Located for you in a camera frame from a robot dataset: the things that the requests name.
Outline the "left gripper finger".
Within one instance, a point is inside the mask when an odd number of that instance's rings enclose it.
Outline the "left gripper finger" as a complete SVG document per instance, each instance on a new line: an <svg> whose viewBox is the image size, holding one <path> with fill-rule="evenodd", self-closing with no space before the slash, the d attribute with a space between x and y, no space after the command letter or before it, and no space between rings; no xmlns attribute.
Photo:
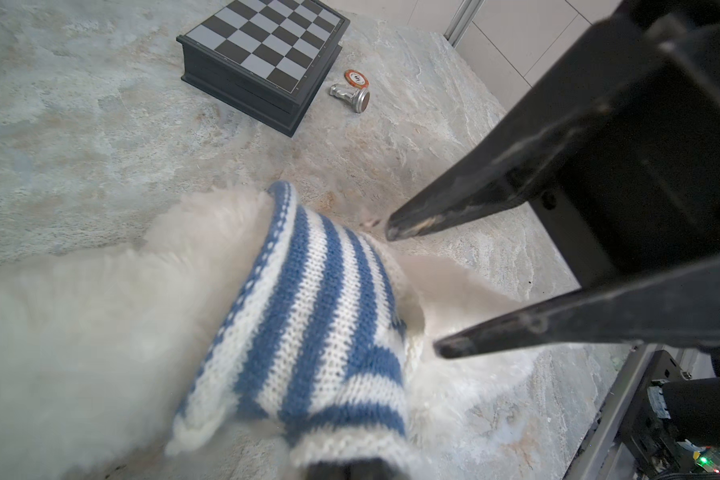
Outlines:
<svg viewBox="0 0 720 480"><path fill-rule="evenodd" d="M306 480L399 480L408 476L382 459L321 462L309 466Z"/></svg>

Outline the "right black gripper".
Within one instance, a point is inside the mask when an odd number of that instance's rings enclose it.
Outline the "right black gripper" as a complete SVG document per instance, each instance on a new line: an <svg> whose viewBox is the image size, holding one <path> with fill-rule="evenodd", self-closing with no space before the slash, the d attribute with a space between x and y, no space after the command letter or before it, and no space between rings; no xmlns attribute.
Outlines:
<svg viewBox="0 0 720 480"><path fill-rule="evenodd" d="M548 179L532 207L584 287L720 255L720 1L622 2L385 236L512 209Z"/></svg>

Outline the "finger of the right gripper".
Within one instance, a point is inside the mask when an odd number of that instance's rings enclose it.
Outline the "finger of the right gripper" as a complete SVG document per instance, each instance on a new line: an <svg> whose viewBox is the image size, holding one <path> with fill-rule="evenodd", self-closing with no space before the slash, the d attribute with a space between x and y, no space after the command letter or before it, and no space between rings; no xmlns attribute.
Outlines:
<svg viewBox="0 0 720 480"><path fill-rule="evenodd" d="M639 343L720 355L720 255L582 289L435 342L457 359L554 343Z"/></svg>

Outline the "white teddy bear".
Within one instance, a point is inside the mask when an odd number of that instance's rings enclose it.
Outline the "white teddy bear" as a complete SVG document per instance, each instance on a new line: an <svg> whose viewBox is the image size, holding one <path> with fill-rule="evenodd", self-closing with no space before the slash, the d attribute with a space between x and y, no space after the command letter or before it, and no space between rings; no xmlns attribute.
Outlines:
<svg viewBox="0 0 720 480"><path fill-rule="evenodd" d="M141 245L122 244L0 266L0 479L89 472L172 437L173 422L267 235L269 188L184 197ZM447 360L434 340L519 303L454 261L402 255L421 310L407 330L405 392L415 461L429 479L464 415L531 375L536 357L504 353ZM268 421L228 423L275 438Z"/></svg>

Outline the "right green circuit board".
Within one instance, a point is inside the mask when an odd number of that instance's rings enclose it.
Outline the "right green circuit board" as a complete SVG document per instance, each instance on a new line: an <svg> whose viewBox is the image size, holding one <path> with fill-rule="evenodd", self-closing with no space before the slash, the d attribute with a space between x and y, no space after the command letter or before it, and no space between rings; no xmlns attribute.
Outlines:
<svg viewBox="0 0 720 480"><path fill-rule="evenodd" d="M691 454L691 465L677 467L665 479L720 479L720 447L700 447L689 441L678 446Z"/></svg>

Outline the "silver chess piece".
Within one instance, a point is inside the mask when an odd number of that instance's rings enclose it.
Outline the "silver chess piece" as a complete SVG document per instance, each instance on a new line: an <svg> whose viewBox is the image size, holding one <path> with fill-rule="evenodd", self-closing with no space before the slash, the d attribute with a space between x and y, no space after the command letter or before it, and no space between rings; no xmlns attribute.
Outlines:
<svg viewBox="0 0 720 480"><path fill-rule="evenodd" d="M371 92L367 88L350 88L334 84L329 95L349 105L355 113L363 113L370 102Z"/></svg>

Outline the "red poker chip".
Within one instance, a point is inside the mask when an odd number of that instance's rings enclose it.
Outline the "red poker chip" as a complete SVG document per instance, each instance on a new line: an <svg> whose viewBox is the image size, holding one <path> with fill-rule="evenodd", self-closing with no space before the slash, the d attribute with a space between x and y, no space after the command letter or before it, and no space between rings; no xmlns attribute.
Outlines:
<svg viewBox="0 0 720 480"><path fill-rule="evenodd" d="M344 72L344 78L349 85L357 89L364 89L369 86L369 81L361 72L348 69Z"/></svg>

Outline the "black folded chess board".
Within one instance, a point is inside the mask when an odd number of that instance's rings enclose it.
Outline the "black folded chess board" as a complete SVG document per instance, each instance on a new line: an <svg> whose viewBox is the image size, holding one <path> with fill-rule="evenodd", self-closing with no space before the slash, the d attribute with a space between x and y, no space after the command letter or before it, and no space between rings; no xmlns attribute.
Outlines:
<svg viewBox="0 0 720 480"><path fill-rule="evenodd" d="M178 36L182 79L291 137L350 25L320 1L236 0Z"/></svg>

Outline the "aluminium mounting rail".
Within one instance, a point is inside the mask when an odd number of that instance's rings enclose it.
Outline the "aluminium mounting rail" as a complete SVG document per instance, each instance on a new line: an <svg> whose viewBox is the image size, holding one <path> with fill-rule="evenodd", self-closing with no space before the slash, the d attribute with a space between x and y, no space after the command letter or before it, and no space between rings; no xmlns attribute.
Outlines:
<svg viewBox="0 0 720 480"><path fill-rule="evenodd" d="M592 433L582 440L563 478L597 479L616 439L621 422L643 378L657 344L634 347L626 358L599 415L592 422Z"/></svg>

